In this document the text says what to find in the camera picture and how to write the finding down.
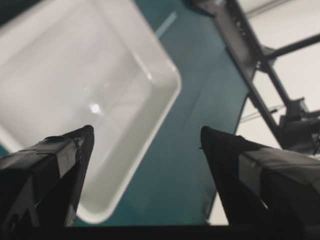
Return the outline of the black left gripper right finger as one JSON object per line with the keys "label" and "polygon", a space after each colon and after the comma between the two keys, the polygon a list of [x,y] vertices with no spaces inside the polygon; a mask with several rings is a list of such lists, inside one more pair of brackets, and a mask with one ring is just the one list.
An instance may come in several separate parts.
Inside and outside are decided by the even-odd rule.
{"label": "black left gripper right finger", "polygon": [[206,157],[228,223],[257,240],[320,237],[320,161],[203,126]]}

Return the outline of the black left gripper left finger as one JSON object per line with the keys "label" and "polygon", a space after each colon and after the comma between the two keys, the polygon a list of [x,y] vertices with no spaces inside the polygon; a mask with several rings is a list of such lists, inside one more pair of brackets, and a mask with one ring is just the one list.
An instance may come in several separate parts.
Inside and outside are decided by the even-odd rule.
{"label": "black left gripper left finger", "polygon": [[86,125],[1,157],[1,227],[24,215],[34,226],[72,226],[94,143]]}

